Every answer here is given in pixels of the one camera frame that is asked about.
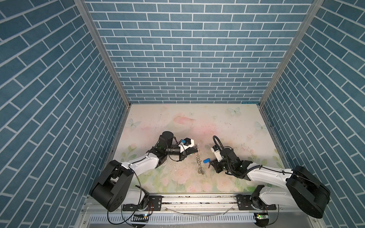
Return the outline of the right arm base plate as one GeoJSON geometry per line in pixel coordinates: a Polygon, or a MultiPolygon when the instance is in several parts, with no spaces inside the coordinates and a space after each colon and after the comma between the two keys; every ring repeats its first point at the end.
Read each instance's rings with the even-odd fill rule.
{"type": "Polygon", "coordinates": [[[238,209],[240,211],[252,211],[252,210],[262,210],[262,211],[275,211],[277,210],[277,206],[266,205],[261,199],[258,197],[252,198],[250,195],[247,194],[238,194],[235,196],[237,201],[238,209]]]}

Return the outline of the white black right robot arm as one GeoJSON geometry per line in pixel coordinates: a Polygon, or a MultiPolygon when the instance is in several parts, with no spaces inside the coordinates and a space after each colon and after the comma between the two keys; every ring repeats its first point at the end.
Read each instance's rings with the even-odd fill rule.
{"type": "Polygon", "coordinates": [[[284,205],[302,210],[321,219],[330,201],[330,190],[303,166],[293,169],[271,168],[248,160],[241,160],[233,148],[224,146],[213,136],[215,159],[209,164],[217,173],[256,182],[258,185],[250,202],[258,210],[271,205],[284,205]]]}

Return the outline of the large metal keyring band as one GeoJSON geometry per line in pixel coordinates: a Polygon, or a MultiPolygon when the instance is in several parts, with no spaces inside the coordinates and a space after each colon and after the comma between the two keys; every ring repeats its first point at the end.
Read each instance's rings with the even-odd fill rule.
{"type": "Polygon", "coordinates": [[[203,170],[203,167],[202,167],[202,161],[201,161],[201,157],[199,155],[200,150],[199,150],[197,145],[195,145],[194,148],[197,150],[197,152],[195,154],[196,154],[196,163],[197,163],[197,166],[198,166],[198,173],[201,174],[201,175],[204,175],[204,170],[203,170]]]}

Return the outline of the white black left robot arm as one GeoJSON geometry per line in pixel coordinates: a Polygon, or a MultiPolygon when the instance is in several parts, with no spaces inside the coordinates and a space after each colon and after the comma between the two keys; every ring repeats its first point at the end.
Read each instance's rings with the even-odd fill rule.
{"type": "Polygon", "coordinates": [[[178,156],[177,162],[181,162],[198,151],[193,139],[177,141],[172,132],[165,131],[144,156],[124,162],[110,161],[95,180],[89,195],[108,212],[116,211],[121,205],[143,210],[149,203],[150,193],[141,184],[132,188],[133,178],[160,167],[170,156],[178,156]]]}

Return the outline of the blue tagged key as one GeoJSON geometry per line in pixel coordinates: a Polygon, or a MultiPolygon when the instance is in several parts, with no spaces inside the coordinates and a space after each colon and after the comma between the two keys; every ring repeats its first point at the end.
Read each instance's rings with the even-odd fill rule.
{"type": "Polygon", "coordinates": [[[210,168],[210,166],[211,166],[211,159],[210,158],[207,158],[207,159],[205,159],[203,161],[203,163],[206,164],[208,168],[210,168]]]}

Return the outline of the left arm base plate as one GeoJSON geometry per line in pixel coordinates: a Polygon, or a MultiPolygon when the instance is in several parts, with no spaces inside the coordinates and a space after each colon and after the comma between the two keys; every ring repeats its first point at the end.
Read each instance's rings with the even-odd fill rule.
{"type": "Polygon", "coordinates": [[[144,196],[138,205],[135,204],[123,204],[123,211],[147,211],[148,207],[151,207],[151,211],[160,211],[162,206],[161,195],[150,195],[148,198],[144,196]]]}

